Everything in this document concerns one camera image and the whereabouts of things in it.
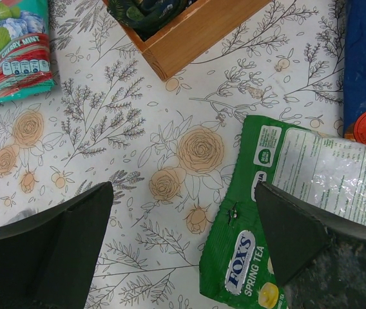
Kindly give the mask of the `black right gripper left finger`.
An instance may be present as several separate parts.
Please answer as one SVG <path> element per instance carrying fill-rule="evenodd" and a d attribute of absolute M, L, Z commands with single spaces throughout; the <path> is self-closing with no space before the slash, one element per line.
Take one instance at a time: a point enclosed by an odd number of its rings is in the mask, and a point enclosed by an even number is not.
<path fill-rule="evenodd" d="M 104 182 L 0 227 L 0 308 L 84 308 L 112 204 Z"/>

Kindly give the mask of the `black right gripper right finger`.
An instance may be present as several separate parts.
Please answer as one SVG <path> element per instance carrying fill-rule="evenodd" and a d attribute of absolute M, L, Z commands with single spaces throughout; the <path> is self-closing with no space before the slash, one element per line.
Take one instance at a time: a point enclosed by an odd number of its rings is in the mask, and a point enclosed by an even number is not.
<path fill-rule="evenodd" d="M 267 182 L 255 199 L 289 308 L 366 308 L 366 226 Z"/>

